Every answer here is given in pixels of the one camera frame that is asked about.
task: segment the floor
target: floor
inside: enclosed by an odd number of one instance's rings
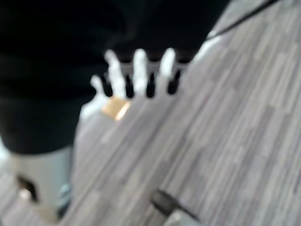
[[[237,0],[223,27],[260,0]],[[118,122],[81,123],[75,199],[61,226],[160,226],[153,189],[177,196],[205,226],[301,222],[301,4],[278,3],[190,65],[176,96],[158,81]],[[45,226],[0,173],[8,226]]]

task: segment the cable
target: cable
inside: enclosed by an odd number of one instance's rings
[[[206,41],[214,39],[217,36],[220,36],[222,34],[225,34],[225,33],[229,32],[229,31],[231,31],[233,28],[241,25],[243,22],[245,22],[246,20],[252,18],[253,16],[255,16],[257,14],[259,14],[260,12],[262,12],[265,9],[267,9],[268,7],[271,7],[272,5],[274,5],[275,3],[277,3],[278,1],[280,1],[280,0],[268,0],[268,1],[266,1],[265,3],[263,3],[263,4],[259,5],[258,7],[256,7],[253,11],[246,13],[243,17],[241,17],[239,20],[237,20],[233,24],[231,24],[228,27],[220,30],[215,35],[208,36],[206,38]]]

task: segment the person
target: person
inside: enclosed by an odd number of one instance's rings
[[[128,61],[144,48],[159,60],[173,47],[177,60],[188,62],[228,2],[0,3],[0,135],[20,193],[43,218],[59,220],[69,205],[76,126],[81,107],[95,95],[92,75],[108,69],[104,52],[113,49]]]

